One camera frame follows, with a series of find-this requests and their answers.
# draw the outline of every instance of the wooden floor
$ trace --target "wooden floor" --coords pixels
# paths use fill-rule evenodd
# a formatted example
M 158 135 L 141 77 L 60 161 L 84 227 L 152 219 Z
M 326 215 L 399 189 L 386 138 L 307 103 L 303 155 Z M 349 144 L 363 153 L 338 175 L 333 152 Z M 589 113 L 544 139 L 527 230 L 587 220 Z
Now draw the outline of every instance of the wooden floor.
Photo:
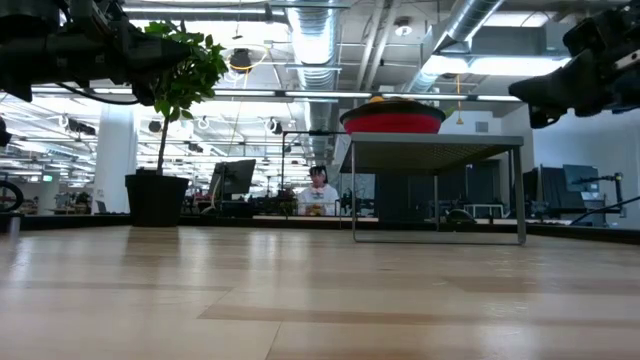
M 0 359 L 640 359 L 638 247 L 350 235 L 123 227 L 0 239 Z

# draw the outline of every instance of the fluorescent light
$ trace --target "fluorescent light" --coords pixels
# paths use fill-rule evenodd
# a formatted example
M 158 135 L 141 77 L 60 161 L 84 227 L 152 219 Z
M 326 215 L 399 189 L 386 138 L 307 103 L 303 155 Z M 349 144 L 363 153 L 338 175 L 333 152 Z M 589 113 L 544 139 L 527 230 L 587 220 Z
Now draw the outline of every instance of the fluorescent light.
M 17 136 L 29 136 L 24 131 L 20 131 L 18 129 L 7 128 L 7 132 L 10 133 L 10 134 L 13 134 L 13 135 L 17 135 Z
M 467 95 L 447 95 L 447 94 L 382 94 L 383 98 L 400 97 L 413 100 L 443 100 L 462 101 L 467 99 Z
M 478 95 L 478 101 L 494 101 L 494 102 L 520 102 L 515 96 L 503 96 L 503 95 Z
M 47 87 L 47 86 L 34 86 L 31 88 L 31 91 L 34 93 L 71 93 L 70 91 L 63 89 L 61 87 Z
M 95 91 L 98 94 L 118 94 L 118 95 L 131 94 L 131 89 L 129 88 L 98 88 L 98 89 L 93 89 L 93 91 Z
M 206 7 L 132 7 L 125 6 L 122 8 L 125 12 L 142 12 L 142 13 L 199 13 L 199 14 L 264 14 L 264 10 L 259 9 L 224 9 L 224 8 L 206 8 Z
M 284 68 L 288 70 L 330 70 L 341 71 L 340 66 L 327 66 L 327 65 L 305 65 L 305 64 L 286 64 Z
M 326 97 L 326 98 L 362 98 L 367 99 L 372 96 L 367 92 L 336 92 L 336 91 L 287 91 L 286 96 L 291 97 Z
M 25 138 L 21 140 L 29 142 L 76 142 L 75 139 L 70 138 Z
M 469 71 L 469 65 L 464 59 L 433 55 L 422 67 L 424 74 L 465 74 Z
M 42 175 L 42 171 L 5 171 L 10 175 L 25 175 L 25 176 L 33 176 L 33 175 Z
M 480 57 L 469 66 L 469 73 L 476 75 L 540 76 L 547 75 L 566 65 L 570 59 L 543 57 Z
M 274 96 L 276 94 L 275 91 L 262 90 L 213 90 L 219 96 Z

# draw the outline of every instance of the black plant pot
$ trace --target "black plant pot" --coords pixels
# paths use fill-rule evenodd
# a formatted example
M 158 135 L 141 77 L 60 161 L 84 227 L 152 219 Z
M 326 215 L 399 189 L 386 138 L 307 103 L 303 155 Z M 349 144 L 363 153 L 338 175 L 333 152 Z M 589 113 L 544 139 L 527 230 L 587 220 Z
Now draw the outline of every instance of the black plant pot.
M 189 180 L 172 176 L 125 176 L 133 226 L 175 227 Z

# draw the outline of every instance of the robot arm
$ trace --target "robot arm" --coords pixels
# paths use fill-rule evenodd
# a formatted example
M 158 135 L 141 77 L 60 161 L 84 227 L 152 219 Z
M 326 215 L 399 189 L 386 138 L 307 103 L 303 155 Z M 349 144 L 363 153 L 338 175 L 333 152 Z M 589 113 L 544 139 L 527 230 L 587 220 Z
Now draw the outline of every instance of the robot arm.
M 120 0 L 0 2 L 0 89 L 25 101 L 31 85 L 91 80 L 129 83 L 153 105 L 158 75 L 190 55 L 188 45 L 146 35 L 129 23 Z M 60 25 L 60 10 L 70 19 Z
M 531 127 L 640 106 L 640 0 L 585 19 L 563 38 L 571 61 L 555 72 L 520 81 L 509 93 L 529 105 Z

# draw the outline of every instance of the bicycle wheel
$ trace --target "bicycle wheel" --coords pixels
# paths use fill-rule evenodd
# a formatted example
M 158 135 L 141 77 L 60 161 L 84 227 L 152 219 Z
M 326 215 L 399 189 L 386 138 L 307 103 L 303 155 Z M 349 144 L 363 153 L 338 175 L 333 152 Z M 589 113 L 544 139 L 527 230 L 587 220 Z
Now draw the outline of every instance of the bicycle wheel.
M 18 210 L 24 202 L 22 191 L 8 181 L 0 181 L 0 212 Z

